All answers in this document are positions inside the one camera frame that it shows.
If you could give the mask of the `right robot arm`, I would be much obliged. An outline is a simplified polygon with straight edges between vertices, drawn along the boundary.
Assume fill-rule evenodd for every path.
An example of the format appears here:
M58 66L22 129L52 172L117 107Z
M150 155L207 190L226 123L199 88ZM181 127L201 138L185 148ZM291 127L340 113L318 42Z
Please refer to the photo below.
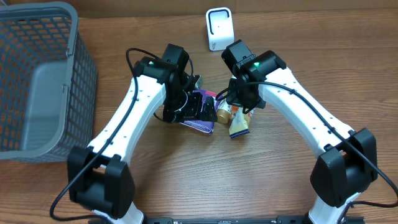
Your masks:
M310 181L317 199L309 223L337 223L344 208L377 179L376 138L366 128L355 131L329 113L297 81L273 51L253 54L242 40L228 45L221 57L233 78L226 101L248 113L277 108L301 134L317 161Z

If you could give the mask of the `purple sanitary pad pack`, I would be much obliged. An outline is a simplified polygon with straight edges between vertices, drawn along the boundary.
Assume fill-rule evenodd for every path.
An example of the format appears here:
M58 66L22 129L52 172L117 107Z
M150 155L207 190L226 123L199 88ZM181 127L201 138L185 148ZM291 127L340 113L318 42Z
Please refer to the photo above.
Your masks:
M203 97L203 102L205 102L206 97L211 96L214 99L214 103L215 103L215 110L218 109L218 106L220 105L219 101L215 100L216 97L216 93L213 93L211 91L208 90L194 90L194 93L198 92L201 93L202 97ZM183 123L181 123L182 125L188 126L190 128L196 129L198 131L201 131L205 134L209 134L211 135L214 131L214 122L212 121L202 121L202 120L191 120L191 121L184 121Z

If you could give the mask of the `white blue snack bag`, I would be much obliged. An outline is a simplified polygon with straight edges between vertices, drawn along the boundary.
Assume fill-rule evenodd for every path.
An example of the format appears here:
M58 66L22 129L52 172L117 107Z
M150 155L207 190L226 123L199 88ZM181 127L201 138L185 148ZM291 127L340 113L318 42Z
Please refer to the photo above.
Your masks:
M238 136L242 136L244 134L249 133L249 125L247 124L235 124L232 122L229 126L229 136L231 139L236 138Z

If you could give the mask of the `small orange snack packet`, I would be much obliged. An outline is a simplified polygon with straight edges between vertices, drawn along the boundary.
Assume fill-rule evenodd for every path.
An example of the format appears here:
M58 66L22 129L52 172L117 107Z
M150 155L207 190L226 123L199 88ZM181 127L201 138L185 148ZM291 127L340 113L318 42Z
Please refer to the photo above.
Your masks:
M249 125L253 114L254 114L254 109L251 110L250 112L244 114L243 108L237 107L237 106L232 106L231 119L232 119L232 122L235 124Z

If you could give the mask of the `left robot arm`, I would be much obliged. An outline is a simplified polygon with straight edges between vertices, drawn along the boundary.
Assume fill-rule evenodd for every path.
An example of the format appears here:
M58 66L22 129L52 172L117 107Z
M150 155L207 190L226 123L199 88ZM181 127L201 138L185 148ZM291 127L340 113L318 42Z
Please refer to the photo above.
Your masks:
M91 214L88 223L142 223L133 203L135 185L129 170L134 148L159 107L166 123L217 120L213 97L197 91L200 77L187 74L192 60L183 47L168 44L163 55L150 52L129 62L132 80L115 114L86 147L75 146L67 159L68 185L60 193Z

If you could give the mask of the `white cream tube gold cap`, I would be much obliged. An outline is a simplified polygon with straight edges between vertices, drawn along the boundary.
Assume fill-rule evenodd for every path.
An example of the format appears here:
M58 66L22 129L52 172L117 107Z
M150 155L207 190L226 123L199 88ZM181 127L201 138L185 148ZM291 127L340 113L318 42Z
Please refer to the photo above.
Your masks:
M231 119L232 106L229 105L226 99L223 99L217 109L218 123L228 124Z

